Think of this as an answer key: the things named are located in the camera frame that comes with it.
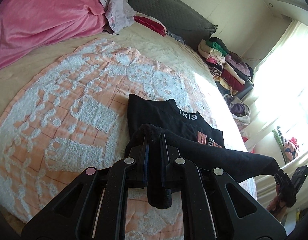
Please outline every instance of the human hand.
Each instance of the human hand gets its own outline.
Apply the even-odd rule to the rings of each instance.
[[[282,210],[276,214],[274,217],[281,222],[285,213],[286,213],[286,203],[284,201],[279,201],[279,193],[280,193],[280,186],[276,185],[276,196],[273,198],[273,200],[270,201],[270,204],[267,206],[267,211],[275,211],[277,204],[280,204],[280,207]]]

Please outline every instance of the curtain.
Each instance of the curtain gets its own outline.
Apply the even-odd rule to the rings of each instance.
[[[308,27],[293,20],[279,42],[254,70],[254,88],[243,102],[251,109],[251,122],[245,129],[248,150],[268,135],[282,120],[299,122],[308,109]],[[291,177],[299,166],[308,165],[308,147],[283,167]],[[268,205],[275,195],[271,176],[256,178],[258,200]],[[308,202],[308,178],[294,207]]]

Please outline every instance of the headboard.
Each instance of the headboard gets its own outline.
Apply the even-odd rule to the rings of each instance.
[[[161,21],[170,32],[181,36],[192,49],[209,39],[217,29],[194,9],[180,0],[129,0],[137,12]]]

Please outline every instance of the lavender fabric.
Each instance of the lavender fabric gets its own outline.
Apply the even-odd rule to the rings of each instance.
[[[127,3],[128,0],[99,0],[105,9],[105,17],[114,33],[131,26],[136,12]]]
[[[228,63],[231,63],[231,65],[236,68],[237,70],[241,71],[244,75],[250,76],[250,70],[248,69],[248,67],[246,66],[246,64],[244,62],[242,63],[237,63],[234,60],[232,60],[230,55],[226,55],[225,56],[225,60]]]

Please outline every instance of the beige bed sheet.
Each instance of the beige bed sheet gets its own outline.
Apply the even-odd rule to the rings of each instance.
[[[209,98],[206,121],[214,128],[223,131],[225,147],[245,151],[239,131],[230,112],[217,90],[212,75],[200,57],[188,47],[169,36],[159,34],[135,23],[121,30],[118,35],[101,33],[86,38],[72,39],[55,45],[41,47],[30,52],[14,64],[0,70],[0,116],[17,92],[42,69],[54,63],[59,57],[73,52],[77,47],[95,38],[107,38],[122,47],[132,47],[142,55],[153,58],[167,66],[184,73],[195,80]],[[242,186],[256,198],[254,179],[242,183]],[[19,232],[22,224],[14,221],[5,213],[13,227]]]

